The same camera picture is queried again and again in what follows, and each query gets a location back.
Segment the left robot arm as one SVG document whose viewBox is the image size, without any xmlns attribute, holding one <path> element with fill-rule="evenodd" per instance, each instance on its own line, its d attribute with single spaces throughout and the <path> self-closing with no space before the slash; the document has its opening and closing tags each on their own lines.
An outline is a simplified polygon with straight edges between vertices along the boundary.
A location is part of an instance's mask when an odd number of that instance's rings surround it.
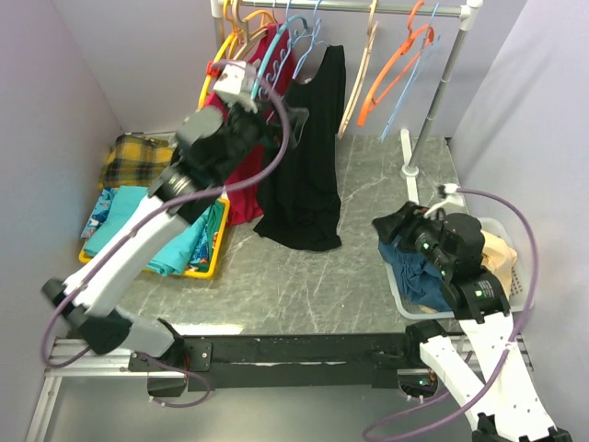
<svg viewBox="0 0 589 442">
<path fill-rule="evenodd" d="M 120 297 L 223 192 L 266 178 L 296 146 L 308 116 L 306 108 L 268 100 L 195 111 L 176 131 L 170 164 L 131 218 L 84 267 L 43 285 L 54 306 L 50 322 L 64 319 L 97 355 L 125 348 L 149 355 L 161 369 L 177 367 L 185 353 L 183 336 L 165 320 L 119 309 Z"/>
</svg>

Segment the pale blue wire hanger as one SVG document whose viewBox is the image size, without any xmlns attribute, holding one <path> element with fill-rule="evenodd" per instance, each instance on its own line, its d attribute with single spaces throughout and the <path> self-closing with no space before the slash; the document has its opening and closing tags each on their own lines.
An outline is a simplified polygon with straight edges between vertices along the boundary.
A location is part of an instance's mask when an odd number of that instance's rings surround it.
<svg viewBox="0 0 589 442">
<path fill-rule="evenodd" d="M 258 67 L 258 77 L 279 95 L 288 88 L 295 69 L 295 45 L 308 30 L 306 19 L 290 13 L 291 1 L 284 7 L 284 21 L 271 26 L 271 39 Z"/>
</svg>

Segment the dark blue shirt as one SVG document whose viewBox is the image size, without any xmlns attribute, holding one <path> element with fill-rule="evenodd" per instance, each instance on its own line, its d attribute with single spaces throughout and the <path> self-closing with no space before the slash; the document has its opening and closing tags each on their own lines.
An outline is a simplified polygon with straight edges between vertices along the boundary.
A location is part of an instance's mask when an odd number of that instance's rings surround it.
<svg viewBox="0 0 589 442">
<path fill-rule="evenodd" d="M 426 312 L 450 312 L 441 274 L 420 253 L 399 250 L 397 245 L 397 238 L 391 244 L 378 242 L 383 260 L 392 267 L 399 294 Z"/>
</svg>

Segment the wooden hanger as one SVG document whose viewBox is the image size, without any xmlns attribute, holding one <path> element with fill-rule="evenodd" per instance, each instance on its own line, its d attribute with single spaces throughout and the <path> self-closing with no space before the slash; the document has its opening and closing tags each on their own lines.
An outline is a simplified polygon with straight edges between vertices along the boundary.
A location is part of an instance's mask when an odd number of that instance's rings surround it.
<svg viewBox="0 0 589 442">
<path fill-rule="evenodd" d="M 361 93 L 361 90 L 362 90 L 362 87 L 363 87 L 363 84 L 365 81 L 365 76 L 367 73 L 367 69 L 368 69 L 368 66 L 370 63 L 370 58 L 371 58 L 372 50 L 373 50 L 373 46 L 374 46 L 375 33 L 378 28 L 378 22 L 375 20 L 375 12 L 376 12 L 377 5 L 378 5 L 377 0 L 373 0 L 370 4 L 369 20 L 367 23 L 367 32 L 366 32 L 367 39 L 366 39 L 366 43 L 364 46 L 363 56 L 362 56 L 361 61 L 359 63 L 357 75 L 356 75 L 356 78 L 355 78 L 353 86 L 352 86 L 352 91 L 351 91 L 351 94 L 348 98 L 344 112 L 342 114 L 339 130 L 337 132 L 337 138 L 339 140 L 341 140 L 342 137 L 345 135 L 346 130 L 351 122 L 353 112 L 356 108 L 356 105 L 357 105 L 357 102 L 360 97 L 360 93 Z"/>
</svg>

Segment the cream beige shirt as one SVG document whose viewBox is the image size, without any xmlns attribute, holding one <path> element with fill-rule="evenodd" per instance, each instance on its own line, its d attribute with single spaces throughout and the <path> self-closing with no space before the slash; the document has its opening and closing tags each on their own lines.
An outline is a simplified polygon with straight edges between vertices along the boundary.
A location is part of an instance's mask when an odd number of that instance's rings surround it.
<svg viewBox="0 0 589 442">
<path fill-rule="evenodd" d="M 512 293 L 512 269 L 517 262 L 518 254 L 504 239 L 485 230 L 481 233 L 484 237 L 481 263 L 499 280 L 506 297 L 509 298 Z"/>
</svg>

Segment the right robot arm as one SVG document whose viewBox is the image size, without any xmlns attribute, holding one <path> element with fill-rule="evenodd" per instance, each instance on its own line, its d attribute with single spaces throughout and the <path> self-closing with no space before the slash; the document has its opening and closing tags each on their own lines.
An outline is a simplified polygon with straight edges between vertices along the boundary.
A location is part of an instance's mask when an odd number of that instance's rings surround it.
<svg viewBox="0 0 589 442">
<path fill-rule="evenodd" d="M 404 359 L 427 366 L 460 407 L 475 441 L 570 441 L 539 399 L 514 341 L 514 318 L 500 280 L 483 264 L 480 221 L 412 202 L 372 222 L 379 240 L 425 258 L 479 363 L 475 373 L 437 320 L 407 327 Z"/>
</svg>

